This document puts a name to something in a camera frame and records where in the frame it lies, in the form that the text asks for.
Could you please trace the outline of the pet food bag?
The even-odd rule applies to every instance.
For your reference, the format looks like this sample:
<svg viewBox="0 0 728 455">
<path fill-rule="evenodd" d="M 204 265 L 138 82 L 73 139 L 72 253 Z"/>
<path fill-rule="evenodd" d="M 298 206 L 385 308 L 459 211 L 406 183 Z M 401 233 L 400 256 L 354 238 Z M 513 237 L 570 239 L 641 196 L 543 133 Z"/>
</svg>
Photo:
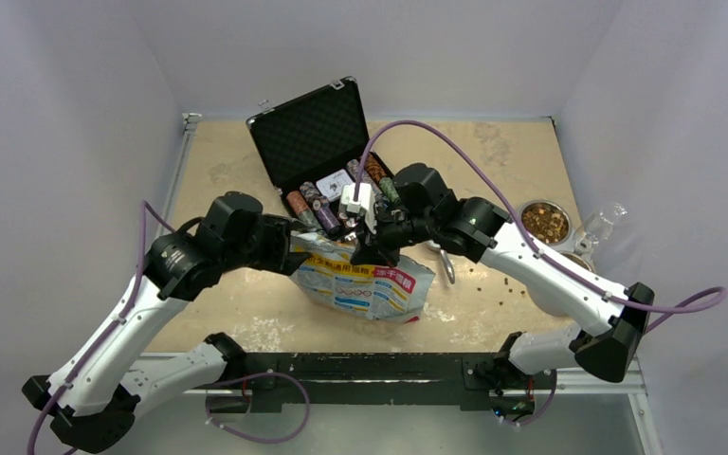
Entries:
<svg viewBox="0 0 728 455">
<path fill-rule="evenodd" d="M 293 236 L 291 248 L 310 255 L 291 276 L 309 300 L 362 319 L 395 323 L 419 319 L 436 277 L 407 256 L 396 267 L 353 265 L 351 245 L 313 232 Z"/>
</svg>

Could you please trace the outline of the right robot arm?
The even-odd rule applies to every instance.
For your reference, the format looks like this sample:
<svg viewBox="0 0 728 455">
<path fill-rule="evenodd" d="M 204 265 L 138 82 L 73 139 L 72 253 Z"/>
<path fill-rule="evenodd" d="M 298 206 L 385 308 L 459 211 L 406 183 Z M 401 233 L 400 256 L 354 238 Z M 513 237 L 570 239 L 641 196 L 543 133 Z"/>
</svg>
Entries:
<svg viewBox="0 0 728 455">
<path fill-rule="evenodd" d="M 401 202 L 395 213 L 376 207 L 370 185 L 344 187 L 340 207 L 357 221 L 353 265 L 393 271 L 401 248 L 432 241 L 521 282 L 539 308 L 573 321 L 558 331 L 507 338 L 494 361 L 501 383 L 516 386 L 529 375 L 571 367 L 611 383 L 624 379 L 646 330 L 654 298 L 649 287 L 611 282 L 525 239 L 505 210 L 481 197 L 458 198 L 425 164 L 401 170 L 395 187 Z"/>
</svg>

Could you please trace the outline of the grey metal scoop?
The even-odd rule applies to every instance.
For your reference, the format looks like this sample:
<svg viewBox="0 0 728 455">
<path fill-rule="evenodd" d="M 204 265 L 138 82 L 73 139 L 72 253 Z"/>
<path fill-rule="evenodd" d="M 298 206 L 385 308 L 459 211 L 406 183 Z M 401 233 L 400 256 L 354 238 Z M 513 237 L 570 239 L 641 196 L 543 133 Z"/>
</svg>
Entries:
<svg viewBox="0 0 728 455">
<path fill-rule="evenodd" d="M 449 259 L 447 252 L 439 244 L 433 241 L 427 241 L 426 246 L 438 254 L 448 282 L 450 284 L 454 284 L 456 282 L 455 269 L 453 267 L 452 261 Z"/>
</svg>

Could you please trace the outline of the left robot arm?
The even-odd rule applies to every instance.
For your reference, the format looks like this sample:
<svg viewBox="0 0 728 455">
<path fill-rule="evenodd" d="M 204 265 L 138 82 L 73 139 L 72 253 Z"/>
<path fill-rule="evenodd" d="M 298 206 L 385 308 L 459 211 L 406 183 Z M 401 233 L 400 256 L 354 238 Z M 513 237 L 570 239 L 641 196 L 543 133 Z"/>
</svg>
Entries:
<svg viewBox="0 0 728 455">
<path fill-rule="evenodd" d="M 208 212 L 152 242 L 141 240 L 135 276 L 97 331 L 59 370 L 34 375 L 23 395 L 69 451 L 98 454 L 136 420 L 195 388 L 249 387 L 269 376 L 231 337 L 216 333 L 153 366 L 135 363 L 153 338 L 228 272 L 251 268 L 289 276 L 307 254 L 291 248 L 296 219 L 266 214 L 254 197 L 230 191 Z"/>
</svg>

